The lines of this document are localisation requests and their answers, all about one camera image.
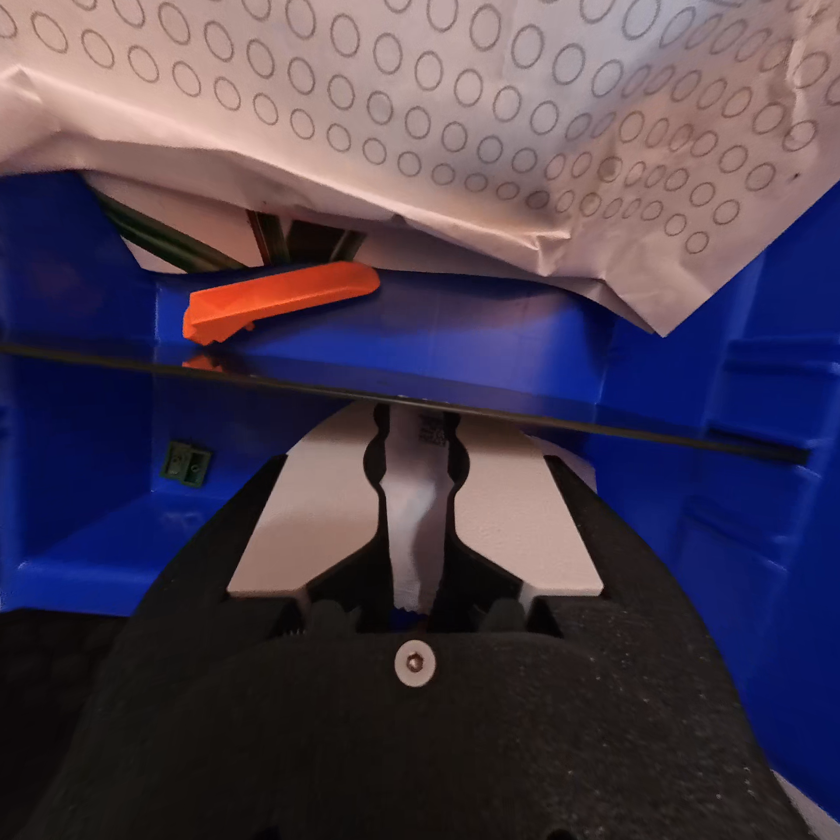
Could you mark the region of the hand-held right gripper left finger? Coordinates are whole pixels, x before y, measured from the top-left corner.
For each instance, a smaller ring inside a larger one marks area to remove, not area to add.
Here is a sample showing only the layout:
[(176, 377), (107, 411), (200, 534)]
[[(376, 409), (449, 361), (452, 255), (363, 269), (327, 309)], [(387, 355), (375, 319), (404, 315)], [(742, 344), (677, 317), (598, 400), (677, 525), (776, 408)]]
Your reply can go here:
[(385, 493), (385, 441), (391, 412), (353, 402), (324, 419), (287, 452), (267, 502), (227, 583), (232, 597), (338, 598), (352, 583), (341, 573), (371, 574), (361, 596), (391, 598)]

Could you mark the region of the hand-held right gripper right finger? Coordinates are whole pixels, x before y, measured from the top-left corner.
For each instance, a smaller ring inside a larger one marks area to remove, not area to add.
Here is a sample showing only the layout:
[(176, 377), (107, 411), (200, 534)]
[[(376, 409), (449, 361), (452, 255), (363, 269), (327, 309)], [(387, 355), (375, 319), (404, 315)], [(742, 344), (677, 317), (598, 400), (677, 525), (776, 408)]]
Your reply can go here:
[(512, 577), (515, 597), (598, 596), (603, 582), (555, 483), (558, 458), (592, 490), (595, 470), (570, 451), (483, 416), (462, 416), (455, 437), (465, 479), (455, 491), (456, 538)]

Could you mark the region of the small torn white paper bag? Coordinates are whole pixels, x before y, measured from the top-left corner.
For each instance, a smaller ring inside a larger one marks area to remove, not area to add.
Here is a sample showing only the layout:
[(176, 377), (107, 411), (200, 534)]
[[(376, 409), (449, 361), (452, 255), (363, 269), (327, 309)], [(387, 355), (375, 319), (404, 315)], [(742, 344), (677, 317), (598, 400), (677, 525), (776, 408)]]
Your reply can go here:
[(427, 615), (443, 573), (447, 502), (453, 487), (441, 413), (391, 406), (381, 486), (394, 605)]

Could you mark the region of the blue plastic bin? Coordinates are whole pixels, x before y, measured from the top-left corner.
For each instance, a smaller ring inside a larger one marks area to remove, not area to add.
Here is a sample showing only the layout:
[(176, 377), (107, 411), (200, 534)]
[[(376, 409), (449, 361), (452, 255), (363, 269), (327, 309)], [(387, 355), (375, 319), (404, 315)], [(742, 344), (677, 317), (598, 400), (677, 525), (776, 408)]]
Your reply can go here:
[[(675, 575), (773, 767), (838, 819), (838, 187), (670, 335), (524, 280), (384, 271), (372, 296), (216, 353), (375, 369), (813, 446), (808, 465), (551, 433)], [(210, 276), (142, 269), (77, 174), (2, 179), (2, 341), (182, 364)], [(337, 401), (2, 354), (2, 611), (127, 616), (165, 563)], [(200, 489), (160, 476), (177, 440)]]

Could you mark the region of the dark green square lego piece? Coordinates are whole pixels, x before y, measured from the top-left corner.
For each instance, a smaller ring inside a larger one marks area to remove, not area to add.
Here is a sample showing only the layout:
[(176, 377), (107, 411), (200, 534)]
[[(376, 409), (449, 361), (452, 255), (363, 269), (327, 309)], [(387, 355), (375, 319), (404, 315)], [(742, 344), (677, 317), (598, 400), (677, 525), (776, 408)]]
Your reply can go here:
[(200, 489), (207, 477), (214, 454), (204, 448), (177, 440), (167, 445), (160, 476), (184, 487)]

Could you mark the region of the orange lego brick separator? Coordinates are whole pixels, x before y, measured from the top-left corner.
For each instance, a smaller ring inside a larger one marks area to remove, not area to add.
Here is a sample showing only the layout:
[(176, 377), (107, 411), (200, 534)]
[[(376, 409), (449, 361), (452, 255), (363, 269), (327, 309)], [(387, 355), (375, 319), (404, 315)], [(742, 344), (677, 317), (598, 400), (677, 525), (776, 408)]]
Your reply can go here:
[(183, 338), (221, 343), (259, 320), (365, 297), (377, 291), (376, 269), (338, 261), (197, 290), (182, 321)]

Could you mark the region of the dark lego stem pieces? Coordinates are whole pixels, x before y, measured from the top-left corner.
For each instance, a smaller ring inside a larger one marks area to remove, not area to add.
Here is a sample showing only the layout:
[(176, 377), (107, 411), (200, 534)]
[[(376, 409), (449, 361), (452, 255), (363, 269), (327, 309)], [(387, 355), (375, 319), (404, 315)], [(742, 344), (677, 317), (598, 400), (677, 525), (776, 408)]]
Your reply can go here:
[[(188, 274), (243, 270), (244, 262), (132, 209), (92, 187), (91, 191), (120, 236), (165, 263)], [(246, 211), (250, 233), (262, 266), (322, 265), (353, 261), (367, 235), (361, 231), (293, 220), (284, 231), (278, 216)]]

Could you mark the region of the large white paper bag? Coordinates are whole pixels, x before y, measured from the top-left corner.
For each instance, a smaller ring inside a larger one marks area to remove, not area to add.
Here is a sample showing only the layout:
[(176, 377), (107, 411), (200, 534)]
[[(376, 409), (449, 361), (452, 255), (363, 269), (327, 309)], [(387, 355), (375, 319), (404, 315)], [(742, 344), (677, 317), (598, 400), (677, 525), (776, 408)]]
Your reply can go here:
[(2, 173), (403, 224), (670, 333), (838, 183), (838, 2), (2, 2)]

